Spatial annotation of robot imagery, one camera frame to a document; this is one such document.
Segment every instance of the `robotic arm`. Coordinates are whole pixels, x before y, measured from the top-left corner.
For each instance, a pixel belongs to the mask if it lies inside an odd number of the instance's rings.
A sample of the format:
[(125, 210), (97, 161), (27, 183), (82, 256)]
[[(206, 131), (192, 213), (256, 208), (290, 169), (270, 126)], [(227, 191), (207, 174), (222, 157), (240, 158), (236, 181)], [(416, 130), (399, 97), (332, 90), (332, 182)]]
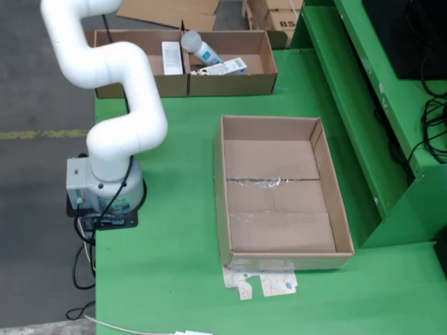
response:
[[(87, 44), (80, 20), (114, 12), (121, 4), (122, 0), (41, 1), (43, 20), (65, 77), (83, 89), (119, 82), (130, 107), (129, 114), (102, 121), (90, 130), (89, 158), (68, 160), (67, 191), (73, 208), (101, 211), (119, 188), (130, 157), (159, 146), (168, 131), (147, 55), (133, 43), (95, 48)], [(118, 205), (110, 211), (124, 214), (141, 200), (142, 176), (136, 160), (126, 182), (121, 199), (117, 198)]]

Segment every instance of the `concrete floor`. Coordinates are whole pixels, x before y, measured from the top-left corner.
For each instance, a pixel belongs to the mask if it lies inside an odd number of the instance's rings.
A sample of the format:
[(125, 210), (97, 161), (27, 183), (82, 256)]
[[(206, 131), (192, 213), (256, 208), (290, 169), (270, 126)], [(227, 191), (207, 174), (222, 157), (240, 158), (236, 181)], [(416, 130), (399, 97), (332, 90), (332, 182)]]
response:
[[(94, 290), (71, 283), (80, 240), (65, 215), (66, 159), (86, 152), (94, 92), (62, 76), (39, 2), (0, 0), (0, 328), (62, 321), (94, 299)], [(115, 15), (108, 21), (111, 29), (161, 28)], [(83, 25), (103, 29), (100, 17)], [(241, 1), (221, 0), (215, 29), (248, 29)], [(84, 131), (48, 132), (71, 130)], [(85, 258), (78, 278), (92, 280)]]

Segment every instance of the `open cardboard box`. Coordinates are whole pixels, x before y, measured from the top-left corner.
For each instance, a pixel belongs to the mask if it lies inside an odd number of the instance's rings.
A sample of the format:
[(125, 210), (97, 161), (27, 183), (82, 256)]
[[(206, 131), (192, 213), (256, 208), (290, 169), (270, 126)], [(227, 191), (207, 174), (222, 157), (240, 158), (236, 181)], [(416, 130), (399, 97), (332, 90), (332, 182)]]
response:
[[(204, 31), (202, 40), (224, 60), (241, 57), (246, 75), (191, 75), (190, 96), (257, 96), (271, 94), (278, 70), (264, 31)], [(203, 64), (189, 54), (190, 71)]]
[[(182, 32), (180, 30), (111, 30), (113, 42), (126, 41), (135, 43), (146, 52), (151, 63), (155, 82), (160, 96), (187, 96), (189, 62), (187, 52), (181, 48), (183, 61), (183, 75), (164, 75), (163, 57), (161, 53), (162, 41), (180, 42)], [(89, 44), (100, 47), (109, 44), (107, 32), (96, 30), (86, 33)], [(123, 87), (121, 84), (111, 84), (96, 89), (98, 98), (123, 98)]]
[(266, 30), (273, 50), (288, 49), (304, 0), (244, 0), (251, 30)]
[(338, 269), (354, 255), (320, 119), (223, 116), (214, 182), (223, 266)]

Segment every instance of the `white box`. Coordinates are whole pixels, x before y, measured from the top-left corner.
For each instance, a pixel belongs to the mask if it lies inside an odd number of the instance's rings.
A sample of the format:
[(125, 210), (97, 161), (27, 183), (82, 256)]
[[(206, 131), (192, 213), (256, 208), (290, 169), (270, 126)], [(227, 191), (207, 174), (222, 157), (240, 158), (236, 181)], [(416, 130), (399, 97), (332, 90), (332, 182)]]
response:
[(192, 75), (246, 75), (247, 65), (242, 58), (231, 59), (221, 64), (191, 71)]
[(179, 42), (161, 42), (163, 70), (165, 75), (182, 75), (182, 56)]

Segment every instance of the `black monitor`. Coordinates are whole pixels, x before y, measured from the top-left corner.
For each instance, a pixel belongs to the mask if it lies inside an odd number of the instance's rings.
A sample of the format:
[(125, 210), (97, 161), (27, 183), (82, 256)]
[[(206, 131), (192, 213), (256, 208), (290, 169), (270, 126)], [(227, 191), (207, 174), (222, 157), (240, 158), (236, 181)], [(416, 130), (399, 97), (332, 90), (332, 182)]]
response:
[(401, 79), (447, 79), (446, 0), (363, 0), (390, 63)]

